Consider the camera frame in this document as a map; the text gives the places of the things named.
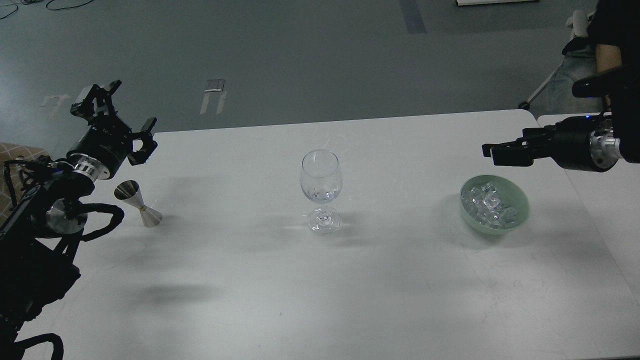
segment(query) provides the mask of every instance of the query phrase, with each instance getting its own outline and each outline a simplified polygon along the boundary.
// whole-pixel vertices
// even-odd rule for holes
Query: green bowl
[[[505,203],[512,205],[514,208],[516,208],[516,210],[518,210],[515,225],[508,229],[494,229],[487,225],[480,224],[476,219],[471,217],[471,215],[469,215],[465,211],[464,205],[462,203],[462,193],[470,191],[474,187],[479,188],[481,185],[484,185],[489,181],[492,182],[496,190],[500,193],[500,199]],[[489,235],[504,235],[506,233],[514,231],[515,229],[518,229],[527,222],[527,220],[529,219],[529,214],[531,213],[529,199],[527,199],[527,196],[522,191],[522,189],[513,182],[495,175],[480,175],[467,180],[467,182],[460,189],[460,193],[458,194],[458,204],[460,205],[462,218],[464,218],[465,221],[475,230]]]

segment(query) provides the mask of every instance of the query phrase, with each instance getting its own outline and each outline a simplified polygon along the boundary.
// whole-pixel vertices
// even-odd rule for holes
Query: black cable
[[[82,213],[111,214],[111,220],[109,221],[109,224],[107,226],[83,235],[80,239],[82,241],[91,241],[110,233],[113,229],[118,227],[118,225],[120,225],[120,223],[122,222],[122,219],[124,219],[124,211],[122,211],[122,209],[120,209],[118,206],[110,204],[82,204],[76,209],[75,213],[69,214],[69,216],[74,217],[77,214]]]
[[[86,3],[84,3],[84,4],[75,5],[75,6],[68,6],[68,7],[66,7],[66,8],[57,8],[57,9],[49,8],[49,4],[53,3],[54,1],[55,1],[55,0],[49,0],[49,2],[45,5],[45,7],[46,7],[47,9],[49,9],[49,10],[51,10],[51,11],[53,11],[53,12],[57,12],[58,10],[75,9],[75,8],[79,8],[80,6],[84,6],[84,5],[87,5],[88,3],[92,3],[92,2],[93,2],[93,0],[89,0],[89,1],[87,1]]]
[[[11,198],[11,204],[13,206],[13,208],[15,209],[16,206],[18,206],[18,199],[15,196],[15,190],[13,189],[13,181],[11,180],[11,168],[9,167],[10,165],[13,164],[19,164],[19,165],[37,165],[37,164],[32,164],[29,161],[26,160],[7,160],[4,162],[4,182],[6,183],[8,189],[9,189],[9,197]]]
[[[28,349],[47,341],[53,344],[53,354],[51,354],[51,360],[62,360],[62,355],[65,352],[64,346],[62,345],[62,339],[58,335],[55,335],[53,333],[34,336],[25,340],[16,341],[13,344],[21,349]]]
[[[5,16],[0,17],[0,20],[2,20],[2,19],[6,19],[6,18],[8,18],[8,17],[9,17],[9,15],[11,15],[11,14],[15,13],[16,11],[18,11],[18,4],[15,4],[13,1],[11,2],[11,4],[14,4],[14,5],[15,5],[15,9],[13,9],[13,11],[12,11],[12,12],[10,12],[10,13],[6,14]]]

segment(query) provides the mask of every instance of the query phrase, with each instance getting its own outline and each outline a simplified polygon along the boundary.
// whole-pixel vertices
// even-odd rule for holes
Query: ice cube
[[[516,221],[518,220],[518,210],[513,206],[504,208],[500,212],[500,217],[504,221],[506,227],[516,226]]]
[[[500,195],[497,192],[492,192],[484,196],[483,204],[487,209],[493,210],[502,205],[502,200],[500,199]]]
[[[495,193],[496,192],[495,186],[493,185],[493,183],[491,181],[489,181],[488,183],[480,186],[480,190],[482,190],[485,194],[490,194],[490,193]]]

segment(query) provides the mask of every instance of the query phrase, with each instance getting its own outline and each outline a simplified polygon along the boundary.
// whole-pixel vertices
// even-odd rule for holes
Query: jigger
[[[140,185],[136,181],[127,180],[116,187],[113,195],[118,200],[122,200],[134,208],[140,210],[142,224],[146,227],[154,227],[162,221],[162,214],[145,205],[142,201]]]

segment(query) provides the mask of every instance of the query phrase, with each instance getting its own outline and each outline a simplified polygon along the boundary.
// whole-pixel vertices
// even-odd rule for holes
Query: black shirt
[[[623,64],[640,64],[640,0],[599,0],[587,31],[595,44],[618,46]]]

